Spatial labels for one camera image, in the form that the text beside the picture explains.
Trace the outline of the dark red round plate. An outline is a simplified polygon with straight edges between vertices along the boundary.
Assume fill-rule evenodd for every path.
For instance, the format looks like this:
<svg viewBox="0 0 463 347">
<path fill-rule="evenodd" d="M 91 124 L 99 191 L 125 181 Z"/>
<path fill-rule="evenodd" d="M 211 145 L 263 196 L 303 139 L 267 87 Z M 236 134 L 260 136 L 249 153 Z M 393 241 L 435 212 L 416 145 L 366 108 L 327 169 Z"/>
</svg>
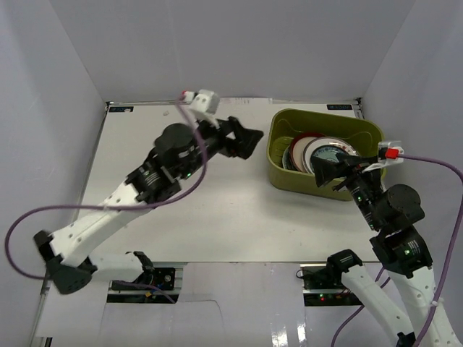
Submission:
<svg viewBox="0 0 463 347">
<path fill-rule="evenodd" d="M 304 165 L 304 150 L 313 140 L 323 137 L 323 134 L 317 132 L 303 132 L 296 136 L 289 146 L 289 156 L 294 168 L 303 173 L 309 173 Z"/>
</svg>

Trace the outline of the white plate teal red rim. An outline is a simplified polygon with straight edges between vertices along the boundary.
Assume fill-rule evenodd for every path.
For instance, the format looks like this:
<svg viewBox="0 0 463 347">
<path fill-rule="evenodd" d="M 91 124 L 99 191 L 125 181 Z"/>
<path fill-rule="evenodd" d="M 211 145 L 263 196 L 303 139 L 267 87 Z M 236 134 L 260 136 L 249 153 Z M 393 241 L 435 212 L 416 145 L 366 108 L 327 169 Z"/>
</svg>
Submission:
<svg viewBox="0 0 463 347">
<path fill-rule="evenodd" d="M 341 140 L 337 137 L 319 137 L 312 142 L 310 142 L 305 150 L 304 150 L 304 165 L 305 168 L 309 171 L 309 173 L 314 174 L 313 170 L 310 168 L 310 156 L 312 155 L 312 152 L 322 146 L 322 145 L 335 145 L 338 147 L 341 147 L 345 149 L 347 152 L 349 152 L 350 155 L 356 155 L 358 156 L 357 151 L 354 149 L 353 146 L 351 146 L 348 142 Z"/>
</svg>

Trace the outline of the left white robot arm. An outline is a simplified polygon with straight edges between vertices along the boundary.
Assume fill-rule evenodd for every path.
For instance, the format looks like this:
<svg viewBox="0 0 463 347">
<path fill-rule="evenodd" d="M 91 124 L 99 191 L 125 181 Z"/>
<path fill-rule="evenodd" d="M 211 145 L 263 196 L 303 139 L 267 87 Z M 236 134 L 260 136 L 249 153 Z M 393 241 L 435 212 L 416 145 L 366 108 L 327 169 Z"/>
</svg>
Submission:
<svg viewBox="0 0 463 347">
<path fill-rule="evenodd" d="M 247 160 L 262 137 L 262 131 L 243 127 L 233 116 L 217 127 L 207 121 L 199 121 L 196 129 L 181 123 L 167 126 L 143 163 L 101 204 L 64 228 L 34 236 L 57 291 L 73 294 L 92 280 L 150 288 L 158 271 L 143 252 L 110 256 L 95 249 L 134 219 L 179 200 L 180 182 L 214 155 Z"/>
</svg>

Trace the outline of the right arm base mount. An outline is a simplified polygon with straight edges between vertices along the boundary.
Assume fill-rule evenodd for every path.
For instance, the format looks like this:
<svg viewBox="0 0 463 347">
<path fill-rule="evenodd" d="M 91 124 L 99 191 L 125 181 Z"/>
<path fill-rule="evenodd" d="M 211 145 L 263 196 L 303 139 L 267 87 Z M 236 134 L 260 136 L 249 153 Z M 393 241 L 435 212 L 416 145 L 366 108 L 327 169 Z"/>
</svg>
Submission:
<svg viewBox="0 0 463 347">
<path fill-rule="evenodd" d="M 340 282 L 335 282 L 324 265 L 301 265 L 295 273 L 302 281 L 305 307 L 358 307 L 361 301 Z"/>
</svg>

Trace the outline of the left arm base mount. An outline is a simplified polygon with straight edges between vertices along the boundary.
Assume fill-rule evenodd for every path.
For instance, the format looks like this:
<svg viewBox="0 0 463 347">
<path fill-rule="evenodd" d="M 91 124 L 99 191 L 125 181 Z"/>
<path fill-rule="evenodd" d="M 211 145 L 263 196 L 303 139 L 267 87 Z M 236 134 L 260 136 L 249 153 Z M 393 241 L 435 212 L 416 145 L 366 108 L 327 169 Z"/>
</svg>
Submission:
<svg viewBox="0 0 463 347">
<path fill-rule="evenodd" d="M 138 304 L 175 304 L 174 294 L 177 270 L 175 267 L 155 267 L 133 282 L 112 281 L 108 302 Z"/>
</svg>

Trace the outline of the teal scalloped plate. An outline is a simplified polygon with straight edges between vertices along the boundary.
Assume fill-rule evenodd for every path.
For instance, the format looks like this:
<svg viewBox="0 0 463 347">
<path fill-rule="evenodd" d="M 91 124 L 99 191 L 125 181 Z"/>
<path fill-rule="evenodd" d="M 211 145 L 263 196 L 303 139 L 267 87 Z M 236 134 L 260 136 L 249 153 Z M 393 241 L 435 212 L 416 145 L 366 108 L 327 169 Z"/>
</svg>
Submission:
<svg viewBox="0 0 463 347">
<path fill-rule="evenodd" d="M 289 157 L 289 147 L 287 147 L 283 152 L 283 155 L 281 158 L 281 164 L 282 164 L 283 169 L 290 170 L 290 171 L 292 170 L 292 162 Z"/>
</svg>

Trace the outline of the small teal patterned plate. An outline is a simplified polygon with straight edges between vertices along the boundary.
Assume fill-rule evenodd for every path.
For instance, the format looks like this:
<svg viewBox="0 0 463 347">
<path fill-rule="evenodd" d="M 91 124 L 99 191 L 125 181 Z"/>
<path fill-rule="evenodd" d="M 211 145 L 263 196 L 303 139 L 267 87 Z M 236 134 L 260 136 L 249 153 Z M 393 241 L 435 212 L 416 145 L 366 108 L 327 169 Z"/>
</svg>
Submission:
<svg viewBox="0 0 463 347">
<path fill-rule="evenodd" d="M 339 162 L 339 159 L 337 158 L 338 154 L 349 155 L 349 152 L 335 145 L 322 145 L 316 148 L 312 152 L 310 159 L 312 160 L 313 158 L 320 158 L 320 159 L 324 159 L 330 162 L 338 163 Z M 311 160 L 310 160 L 310 168 L 313 170 L 313 164 Z"/>
</svg>

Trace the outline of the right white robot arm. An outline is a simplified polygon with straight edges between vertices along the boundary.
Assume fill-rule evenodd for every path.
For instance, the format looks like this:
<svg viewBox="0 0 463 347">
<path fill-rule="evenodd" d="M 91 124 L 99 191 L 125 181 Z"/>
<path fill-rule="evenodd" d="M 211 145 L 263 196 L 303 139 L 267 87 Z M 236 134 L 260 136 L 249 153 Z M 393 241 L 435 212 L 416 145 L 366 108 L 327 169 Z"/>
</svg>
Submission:
<svg viewBox="0 0 463 347">
<path fill-rule="evenodd" d="M 391 340 L 393 346 L 461 346 L 446 314 L 441 293 L 446 280 L 462 215 L 458 214 L 441 277 L 436 280 L 433 259 L 415 228 L 425 217 L 419 194 L 406 184 L 381 186 L 380 170 L 407 159 L 400 147 L 380 150 L 375 157 L 338 156 L 336 162 L 313 158 L 317 186 L 340 179 L 335 189 L 345 188 L 369 227 L 377 234 L 370 243 L 396 286 L 404 310 L 390 300 L 350 249 L 327 259 L 327 281 L 348 288 Z"/>
</svg>

